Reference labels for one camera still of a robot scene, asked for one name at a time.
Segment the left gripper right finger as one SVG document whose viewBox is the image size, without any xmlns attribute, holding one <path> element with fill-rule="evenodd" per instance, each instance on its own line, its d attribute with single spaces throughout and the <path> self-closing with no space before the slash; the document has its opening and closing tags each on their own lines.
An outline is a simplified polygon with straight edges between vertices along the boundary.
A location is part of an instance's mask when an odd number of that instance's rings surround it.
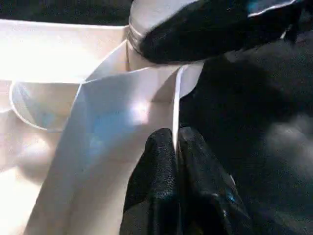
<svg viewBox="0 0 313 235">
<path fill-rule="evenodd" d="M 185 177 L 188 235 L 250 235 L 252 222 L 232 177 L 203 136 L 191 127 L 178 135 Z"/>
</svg>

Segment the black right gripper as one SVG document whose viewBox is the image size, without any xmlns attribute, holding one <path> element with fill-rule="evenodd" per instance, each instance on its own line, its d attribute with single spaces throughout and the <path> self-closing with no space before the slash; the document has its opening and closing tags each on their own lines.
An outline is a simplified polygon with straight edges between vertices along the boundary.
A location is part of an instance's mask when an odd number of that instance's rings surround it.
<svg viewBox="0 0 313 235">
<path fill-rule="evenodd" d="M 296 42 L 298 36 L 313 30 L 311 0 L 248 0 L 247 16 L 266 41 Z"/>
</svg>

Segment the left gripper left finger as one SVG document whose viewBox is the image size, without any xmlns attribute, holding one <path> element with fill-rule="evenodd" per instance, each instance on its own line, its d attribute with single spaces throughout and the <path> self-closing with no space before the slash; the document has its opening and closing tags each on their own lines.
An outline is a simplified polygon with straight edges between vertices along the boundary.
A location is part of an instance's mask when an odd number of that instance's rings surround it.
<svg viewBox="0 0 313 235">
<path fill-rule="evenodd" d="M 145 143 L 127 185 L 121 235 L 177 235 L 179 192 L 172 132 L 161 128 Z"/>
</svg>

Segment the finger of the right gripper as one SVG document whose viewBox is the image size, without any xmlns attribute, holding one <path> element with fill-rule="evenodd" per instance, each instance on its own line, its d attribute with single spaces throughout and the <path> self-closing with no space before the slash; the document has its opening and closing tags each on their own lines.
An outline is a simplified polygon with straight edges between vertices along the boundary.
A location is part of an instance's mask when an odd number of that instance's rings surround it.
<svg viewBox="0 0 313 235">
<path fill-rule="evenodd" d="M 276 14 L 250 17 L 248 0 L 199 0 L 158 24 L 140 43 L 141 55 L 156 64 L 191 62 L 249 49 L 282 33 Z"/>
</svg>

